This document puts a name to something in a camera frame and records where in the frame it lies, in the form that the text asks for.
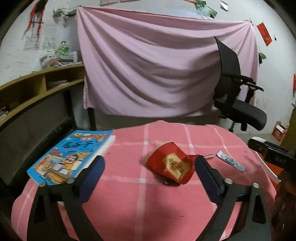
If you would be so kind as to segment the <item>person's right hand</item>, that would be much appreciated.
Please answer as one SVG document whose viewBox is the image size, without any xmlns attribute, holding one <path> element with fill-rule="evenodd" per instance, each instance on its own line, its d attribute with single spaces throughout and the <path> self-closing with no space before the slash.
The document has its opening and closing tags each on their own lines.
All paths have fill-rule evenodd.
<svg viewBox="0 0 296 241">
<path fill-rule="evenodd" d="M 278 178 L 271 219 L 272 240 L 295 240 L 295 175 L 283 170 Z"/>
</svg>

